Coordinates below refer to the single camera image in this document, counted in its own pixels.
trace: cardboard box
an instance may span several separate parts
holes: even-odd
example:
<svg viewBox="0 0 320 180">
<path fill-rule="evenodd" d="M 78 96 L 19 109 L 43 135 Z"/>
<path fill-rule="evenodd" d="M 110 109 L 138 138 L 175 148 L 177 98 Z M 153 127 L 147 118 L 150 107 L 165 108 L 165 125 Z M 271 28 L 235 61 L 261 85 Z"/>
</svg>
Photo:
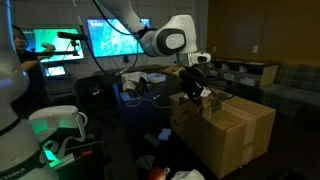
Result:
<svg viewBox="0 0 320 180">
<path fill-rule="evenodd" d="M 267 152 L 274 109 L 235 96 L 203 118 L 201 107 L 179 103 L 184 95 L 170 96 L 171 128 L 218 178 Z"/>
</svg>

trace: black cable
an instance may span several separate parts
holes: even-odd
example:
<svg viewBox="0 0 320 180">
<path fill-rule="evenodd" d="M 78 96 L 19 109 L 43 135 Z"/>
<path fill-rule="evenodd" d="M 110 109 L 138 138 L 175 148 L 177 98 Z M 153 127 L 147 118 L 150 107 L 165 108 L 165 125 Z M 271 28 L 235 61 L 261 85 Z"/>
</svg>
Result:
<svg viewBox="0 0 320 180">
<path fill-rule="evenodd" d="M 63 57 L 62 57 L 62 59 L 61 59 L 60 61 L 63 61 L 65 57 L 66 57 L 66 55 L 64 54 Z M 56 69 L 57 69 L 57 66 L 54 67 L 54 69 L 53 69 L 51 72 L 49 72 L 49 76 L 51 76 L 52 73 L 53 73 Z"/>
<path fill-rule="evenodd" d="M 93 4 L 96 6 L 96 8 L 98 9 L 98 11 L 100 12 L 101 16 L 104 18 L 104 20 L 109 24 L 109 26 L 111 26 L 114 30 L 116 30 L 118 33 L 123 34 L 123 35 L 136 35 L 138 33 L 124 33 L 121 32 L 120 30 L 118 30 L 117 28 L 115 28 L 109 21 L 108 18 L 103 14 L 103 12 L 101 11 L 101 8 L 99 7 L 98 3 L 95 0 L 92 0 Z"/>
<path fill-rule="evenodd" d="M 80 25 L 80 30 L 81 30 L 81 33 L 82 34 L 85 34 L 85 32 L 84 32 L 84 29 L 83 29 L 83 26 L 82 25 Z M 102 67 L 101 67 L 101 65 L 99 64 L 99 62 L 97 61 L 97 58 L 94 56 L 94 54 L 93 54 L 93 52 L 92 52 L 92 49 L 91 49 L 91 47 L 90 47 L 90 45 L 89 45 L 89 43 L 88 43 L 88 41 L 85 41 L 85 43 L 86 43 L 86 46 L 87 46 L 87 48 L 88 48 L 88 50 L 89 50 L 89 52 L 90 52 L 90 54 L 91 54 L 91 56 L 92 56 L 92 58 L 93 58 L 93 60 L 94 60 L 94 62 L 96 63 L 96 65 L 99 67 L 99 69 L 106 75 L 106 76 L 111 76 L 111 77 L 114 77 L 113 75 L 111 75 L 111 74 L 109 74 L 109 73 L 107 73 Z"/>
<path fill-rule="evenodd" d="M 194 77 L 194 76 L 192 76 L 192 75 L 190 75 L 190 74 L 187 74 L 187 76 L 189 76 L 191 79 L 193 79 L 193 80 L 195 80 L 195 81 L 198 81 L 198 82 L 202 82 L 202 83 L 204 83 L 206 86 L 208 86 L 209 88 L 210 88 L 210 91 L 212 91 L 211 90 L 211 86 L 210 85 L 214 85 L 214 86 L 218 86 L 218 87 L 224 87 L 224 88 L 232 88 L 232 90 L 233 90 L 233 92 L 234 93 L 231 93 L 231 96 L 230 97 L 228 97 L 228 98 L 222 98 L 222 97 L 218 97 L 218 98 L 220 98 L 220 99 L 232 99 L 234 96 L 235 96 L 235 92 L 236 92 L 236 90 L 235 90 L 235 86 L 229 86 L 229 85 L 219 85 L 219 84 L 216 84 L 216 83 L 214 83 L 214 82 L 210 82 L 210 81 L 208 81 L 208 79 L 207 79 L 207 77 L 206 76 L 203 76 L 203 78 L 204 79 L 201 79 L 201 78 L 197 78 L 197 77 Z"/>
<path fill-rule="evenodd" d="M 137 64 L 137 61 L 138 61 L 138 57 L 139 57 L 139 41 L 137 40 L 137 53 L 136 53 L 136 59 L 134 61 L 134 63 L 132 64 L 131 68 L 133 68 L 136 64 Z"/>
</svg>

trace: paper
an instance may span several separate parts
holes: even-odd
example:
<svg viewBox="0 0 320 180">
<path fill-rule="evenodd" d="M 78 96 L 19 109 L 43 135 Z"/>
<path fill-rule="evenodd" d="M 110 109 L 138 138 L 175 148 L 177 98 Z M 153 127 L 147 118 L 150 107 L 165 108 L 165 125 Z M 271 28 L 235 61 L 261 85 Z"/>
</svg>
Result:
<svg viewBox="0 0 320 180">
<path fill-rule="evenodd" d="M 210 70 L 209 73 L 210 73 L 210 76 L 218 77 L 218 71 L 216 70 Z"/>
<path fill-rule="evenodd" d="M 240 83 L 248 86 L 254 86 L 254 79 L 250 79 L 250 78 L 240 79 Z"/>
<path fill-rule="evenodd" d="M 200 96 L 201 96 L 201 97 L 207 97 L 210 93 L 211 93 L 210 90 L 208 90 L 208 89 L 203 89 L 202 92 L 201 92 L 201 94 L 200 94 Z"/>
<path fill-rule="evenodd" d="M 230 73 L 223 74 L 223 78 L 229 81 L 234 81 L 234 75 Z"/>
</svg>

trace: gray wall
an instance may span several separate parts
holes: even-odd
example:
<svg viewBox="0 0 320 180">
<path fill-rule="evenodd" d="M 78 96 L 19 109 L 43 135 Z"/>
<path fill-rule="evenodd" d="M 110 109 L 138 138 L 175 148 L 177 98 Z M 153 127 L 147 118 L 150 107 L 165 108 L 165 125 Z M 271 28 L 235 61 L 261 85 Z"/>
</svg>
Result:
<svg viewBox="0 0 320 180">
<path fill-rule="evenodd" d="M 159 28 L 163 26 L 171 16 L 177 14 L 190 14 L 197 29 L 197 44 L 199 50 L 206 50 L 207 37 L 207 4 L 208 0 L 131 0 L 133 8 L 139 17 L 151 19 L 151 26 Z M 100 17 L 92 0 L 77 0 L 79 14 L 86 34 L 86 19 L 88 17 Z M 57 28 L 75 27 L 79 29 L 76 10 L 72 0 L 11 0 L 12 21 L 22 28 Z M 74 79 L 91 76 L 99 71 L 87 48 L 82 44 L 85 60 L 78 64 L 66 64 L 66 71 L 71 73 Z M 122 57 L 98 58 L 98 62 L 105 70 L 125 68 L 132 65 L 135 56 L 129 56 L 130 62 L 124 63 Z M 174 65 L 175 56 L 151 58 L 140 55 L 137 66 L 148 64 Z"/>
</svg>

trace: wall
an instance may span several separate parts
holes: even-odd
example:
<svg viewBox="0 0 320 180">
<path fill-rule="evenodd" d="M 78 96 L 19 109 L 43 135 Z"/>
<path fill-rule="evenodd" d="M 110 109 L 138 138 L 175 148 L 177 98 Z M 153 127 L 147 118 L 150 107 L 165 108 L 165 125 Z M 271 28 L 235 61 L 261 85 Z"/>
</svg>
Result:
<svg viewBox="0 0 320 180">
<path fill-rule="evenodd" d="M 77 0 L 76 3 L 85 32 L 88 35 L 86 19 L 101 16 L 92 0 Z M 163 26 L 173 15 L 190 14 L 195 19 L 197 35 L 199 35 L 197 44 L 200 48 L 206 49 L 207 14 L 196 13 L 199 6 L 196 6 L 195 0 L 131 0 L 131 3 L 139 17 L 151 19 L 151 26 L 154 28 Z M 201 11 L 203 11 L 203 8 L 207 7 L 207 0 L 201 0 L 200 4 Z M 107 17 L 111 17 L 108 12 L 104 11 L 104 13 Z M 79 29 L 72 0 L 11 0 L 11 14 L 13 23 L 22 28 L 75 27 Z M 85 60 L 65 65 L 66 70 L 75 79 L 91 76 L 93 72 L 99 71 L 87 48 L 84 49 L 84 53 Z M 129 59 L 129 63 L 124 63 L 122 57 L 98 58 L 98 62 L 105 70 L 122 69 L 131 66 L 135 56 L 129 56 Z M 175 65 L 175 61 L 175 56 L 151 58 L 139 55 L 136 66 Z"/>
<path fill-rule="evenodd" d="M 218 58 L 320 65 L 319 8 L 320 1 L 211 0 L 208 51 Z"/>
</svg>

